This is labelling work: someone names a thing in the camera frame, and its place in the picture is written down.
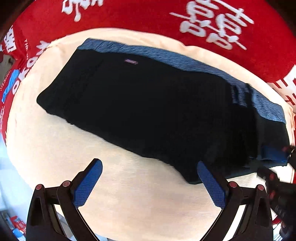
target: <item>black fabric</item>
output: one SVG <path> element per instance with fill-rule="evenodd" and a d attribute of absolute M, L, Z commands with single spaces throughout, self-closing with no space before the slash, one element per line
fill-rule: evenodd
<path fill-rule="evenodd" d="M 192 184 L 200 182 L 200 160 L 232 177 L 250 173 L 244 166 L 250 156 L 257 156 L 259 139 L 278 148 L 289 145 L 284 123 L 258 116 L 251 100 L 248 107 L 232 102 L 231 86 L 216 75 L 93 50 L 76 50 L 37 98 L 48 113 L 138 155 L 168 163 Z M 271 140 L 258 138 L 257 119 Z"/>

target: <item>gray-blue fabric trim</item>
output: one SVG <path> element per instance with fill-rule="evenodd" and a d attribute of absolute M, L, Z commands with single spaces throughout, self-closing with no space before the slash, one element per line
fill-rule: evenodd
<path fill-rule="evenodd" d="M 234 91 L 232 91 L 233 102 L 242 106 L 247 106 L 244 101 L 244 95 L 248 92 L 246 84 L 231 75 L 221 71 L 217 68 L 204 64 L 200 61 L 194 60 L 190 57 L 184 56 L 179 53 L 170 52 L 163 49 L 157 49 L 146 46 L 136 46 L 136 45 L 125 45 L 118 42 L 104 41 L 99 39 L 87 39 L 84 43 L 77 48 L 78 50 L 95 50 L 100 53 L 128 53 L 136 54 L 140 56 L 149 57 L 151 59 L 160 61 L 162 63 L 168 64 L 175 68 L 184 71 L 193 72 L 205 72 L 210 74 L 215 74 L 226 80 L 231 86 L 236 86 L 238 90 L 238 101 L 234 97 Z M 252 101 L 253 106 L 256 108 L 258 114 L 263 118 L 272 121 L 280 121 L 286 123 L 284 117 L 284 111 L 282 107 L 278 104 L 269 101 L 263 94 L 255 90 L 252 87 L 253 95 Z"/>

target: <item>clothing tag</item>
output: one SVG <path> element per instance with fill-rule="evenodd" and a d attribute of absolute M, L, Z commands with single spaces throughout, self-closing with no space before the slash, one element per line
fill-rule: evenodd
<path fill-rule="evenodd" d="M 130 63 L 130 64 L 138 64 L 137 61 L 131 60 L 131 59 L 126 59 L 124 62 Z"/>

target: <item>beige fabric surface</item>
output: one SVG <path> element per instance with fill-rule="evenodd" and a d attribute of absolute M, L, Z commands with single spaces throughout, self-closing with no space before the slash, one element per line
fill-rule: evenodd
<path fill-rule="evenodd" d="M 220 212 L 202 184 L 187 184 L 173 167 L 110 144 L 47 114 L 36 103 L 39 93 L 89 37 L 178 52 L 250 83 L 283 107 L 291 143 L 292 108 L 261 79 L 224 57 L 164 36 L 113 28 L 87 30 L 52 42 L 21 82 L 9 114 L 7 151 L 32 188 L 72 180 L 93 158 L 99 158 L 103 173 L 86 205 L 79 208 L 95 233 L 119 241 L 199 240 Z M 291 180 L 291 167 L 275 169 L 282 180 Z M 233 180 L 247 187 L 263 183 L 255 174 Z"/>

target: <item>red tablecloth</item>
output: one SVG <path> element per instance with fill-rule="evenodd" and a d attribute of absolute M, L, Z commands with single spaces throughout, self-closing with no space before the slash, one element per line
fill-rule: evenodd
<path fill-rule="evenodd" d="M 0 103 L 4 140 L 14 94 L 48 44 L 103 27 L 161 34 L 211 50 L 274 83 L 296 112 L 296 39 L 264 0 L 35 0 L 0 44 L 0 51 L 16 59 L 12 70 L 20 70 Z M 0 87 L 1 97 L 12 70 Z"/>

